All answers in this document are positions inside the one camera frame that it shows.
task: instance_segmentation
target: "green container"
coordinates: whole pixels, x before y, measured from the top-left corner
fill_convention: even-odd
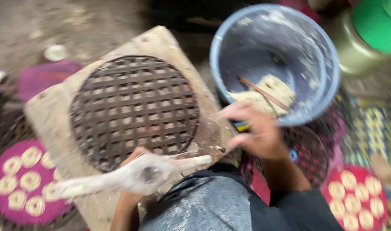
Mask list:
[[[353,9],[352,22],[371,47],[391,54],[391,0],[363,0]]]

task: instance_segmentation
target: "small white lid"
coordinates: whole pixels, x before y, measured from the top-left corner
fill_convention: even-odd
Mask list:
[[[44,57],[52,62],[57,62],[67,57],[66,47],[63,45],[52,45],[44,51]]]

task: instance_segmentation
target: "olive green container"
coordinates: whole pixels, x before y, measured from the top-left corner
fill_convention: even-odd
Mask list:
[[[368,45],[391,54],[391,0],[362,0],[353,9],[351,19]]]
[[[365,78],[391,55],[368,45],[355,30],[351,15],[350,8],[344,10],[323,28],[337,49],[342,78]]]

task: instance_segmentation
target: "bucket rim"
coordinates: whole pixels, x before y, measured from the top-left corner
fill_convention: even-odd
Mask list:
[[[227,101],[229,104],[235,103],[234,99],[227,93],[227,90],[224,86],[224,82],[221,78],[220,70],[219,70],[219,53],[220,53],[220,47],[222,40],[224,36],[227,34],[227,31],[231,28],[231,26],[236,23],[239,19],[244,17],[245,15],[257,12],[260,10],[279,10],[281,12],[288,12],[293,15],[296,15],[305,21],[307,21],[309,24],[311,24],[319,33],[322,35],[322,37],[326,41],[326,45],[331,51],[331,59],[333,62],[333,74],[332,74],[332,80],[329,89],[327,89],[327,94],[325,97],[317,104],[313,106],[313,109],[308,112],[307,116],[302,115],[300,119],[296,118],[290,118],[285,119],[283,117],[277,119],[277,124],[279,126],[298,126],[303,125],[308,122],[311,122],[315,118],[319,117],[326,108],[332,103],[332,100],[334,99],[336,93],[339,90],[340,82],[341,82],[341,76],[340,76],[340,67],[339,67],[339,60],[338,60],[338,54],[337,50],[329,38],[329,36],[326,34],[326,32],[321,28],[320,25],[318,25],[314,20],[312,20],[307,15],[293,9],[290,7],[281,6],[278,4],[256,4],[249,7],[242,8],[232,15],[230,15],[219,27],[217,32],[214,35],[211,48],[210,48],[210,70],[213,75],[213,79],[216,82],[216,86],[220,90],[219,93],[222,97],[224,97],[224,100]]]

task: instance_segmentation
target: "dough ring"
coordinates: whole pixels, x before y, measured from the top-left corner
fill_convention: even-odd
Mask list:
[[[348,190],[353,190],[356,186],[356,178],[350,171],[342,171],[341,181],[342,185]]]
[[[376,218],[380,218],[384,212],[382,200],[379,198],[372,198],[370,205],[373,216]]]
[[[40,161],[45,169],[52,169],[55,167],[53,160],[50,158],[50,153],[46,152]]]
[[[42,195],[45,201],[53,202],[58,200],[58,198],[56,197],[56,191],[54,189],[55,185],[55,182],[50,182],[43,187]]]
[[[44,213],[44,200],[41,196],[34,196],[26,202],[26,212],[34,217]]]
[[[367,187],[364,184],[357,184],[357,186],[355,187],[355,196],[360,201],[368,201],[369,192]]]
[[[23,166],[25,168],[33,167],[37,162],[39,162],[42,157],[42,151],[39,150],[36,146],[32,146],[24,151],[22,155]]]
[[[40,186],[40,175],[38,172],[29,171],[23,174],[20,179],[20,187],[28,192],[33,192]]]
[[[349,194],[345,198],[345,207],[350,214],[356,214],[361,209],[361,202],[353,194]]]
[[[332,181],[329,186],[329,194],[336,200],[341,200],[345,196],[345,189],[339,181]]]
[[[332,214],[335,218],[342,218],[345,214],[345,206],[341,201],[331,201],[329,203],[329,208],[331,209]]]
[[[373,216],[369,210],[363,209],[359,213],[359,223],[361,223],[362,228],[370,230],[373,228]]]
[[[7,195],[14,191],[17,187],[18,181],[15,176],[3,176],[0,179],[0,195]]]
[[[367,176],[365,180],[365,186],[367,187],[369,193],[375,197],[378,196],[382,191],[381,182],[373,176]]]
[[[16,174],[22,166],[22,159],[18,156],[14,156],[6,160],[3,164],[3,172],[6,175]]]
[[[344,217],[344,227],[346,231],[357,231],[359,225],[356,216],[352,214],[346,214]]]
[[[21,190],[14,191],[8,198],[8,207],[11,210],[23,210],[24,204],[26,203],[26,193]]]
[[[62,176],[62,174],[60,173],[60,171],[58,169],[54,170],[54,172],[53,172],[53,179],[55,181],[63,181],[63,176]]]

